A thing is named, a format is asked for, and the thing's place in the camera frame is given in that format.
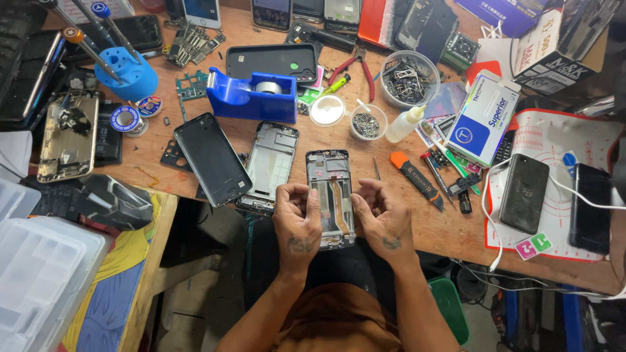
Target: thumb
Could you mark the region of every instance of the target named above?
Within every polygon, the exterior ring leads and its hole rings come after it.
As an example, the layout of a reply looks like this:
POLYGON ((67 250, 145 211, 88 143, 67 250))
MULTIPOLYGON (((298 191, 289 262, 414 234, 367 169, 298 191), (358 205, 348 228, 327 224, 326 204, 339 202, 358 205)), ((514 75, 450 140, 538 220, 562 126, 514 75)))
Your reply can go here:
POLYGON ((320 207, 319 192, 316 189, 312 189, 307 197, 307 217, 305 221, 308 222, 310 226, 314 228, 319 227, 321 229, 322 219, 320 216, 320 207))
POLYGON ((374 225, 376 218, 374 217, 374 214, 372 214, 372 210, 369 208, 365 199, 363 199, 360 195, 353 193, 350 195, 350 200, 352 201, 354 213, 359 218, 363 226, 370 227, 374 225))

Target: orange pry tool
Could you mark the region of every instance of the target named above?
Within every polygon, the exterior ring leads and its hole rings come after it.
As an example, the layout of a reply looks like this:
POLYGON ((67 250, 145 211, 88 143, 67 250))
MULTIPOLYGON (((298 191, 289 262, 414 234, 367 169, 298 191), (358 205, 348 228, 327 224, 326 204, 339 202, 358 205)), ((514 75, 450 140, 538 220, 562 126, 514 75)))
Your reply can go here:
POLYGON ((407 156, 402 152, 391 153, 391 162, 400 170, 404 176, 418 188, 418 190, 432 202, 441 212, 443 212, 443 198, 439 194, 439 190, 433 187, 433 184, 424 177, 424 175, 416 168, 407 156))

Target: blue tape dispenser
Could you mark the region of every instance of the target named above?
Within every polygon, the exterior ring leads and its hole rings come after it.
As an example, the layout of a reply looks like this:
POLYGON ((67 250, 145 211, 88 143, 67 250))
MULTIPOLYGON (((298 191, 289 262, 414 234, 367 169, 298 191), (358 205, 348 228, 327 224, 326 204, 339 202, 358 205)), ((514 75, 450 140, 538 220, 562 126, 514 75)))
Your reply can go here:
POLYGON ((217 116, 295 123, 295 77, 253 72, 237 80, 215 67, 208 70, 207 97, 217 116))

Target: cooling fan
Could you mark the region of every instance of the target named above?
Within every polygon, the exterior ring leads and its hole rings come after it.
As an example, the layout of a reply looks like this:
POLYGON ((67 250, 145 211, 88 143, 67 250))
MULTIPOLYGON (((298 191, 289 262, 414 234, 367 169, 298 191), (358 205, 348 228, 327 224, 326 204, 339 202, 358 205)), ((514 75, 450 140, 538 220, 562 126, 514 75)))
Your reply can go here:
POLYGON ((476 59, 479 49, 480 44, 464 34, 456 33, 456 36, 448 43, 441 59, 459 71, 465 71, 476 59))

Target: red pliers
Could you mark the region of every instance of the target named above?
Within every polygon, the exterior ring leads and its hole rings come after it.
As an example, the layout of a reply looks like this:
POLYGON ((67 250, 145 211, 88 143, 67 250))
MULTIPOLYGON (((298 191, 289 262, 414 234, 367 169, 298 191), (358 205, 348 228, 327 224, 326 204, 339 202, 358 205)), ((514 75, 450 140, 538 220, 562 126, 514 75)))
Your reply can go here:
POLYGON ((363 72, 365 73, 365 77, 367 78, 367 83, 369 84, 369 101, 372 102, 374 100, 374 80, 372 79, 372 74, 369 72, 369 68, 365 63, 365 53, 366 48, 356 48, 356 52, 354 53, 353 58, 349 58, 348 61, 344 62, 343 65, 337 67, 336 70, 332 72, 331 77, 328 79, 328 85, 331 85, 332 82, 335 81, 335 77, 343 71, 344 68, 350 66, 351 63, 355 62, 355 60, 361 60, 361 66, 363 66, 363 72))

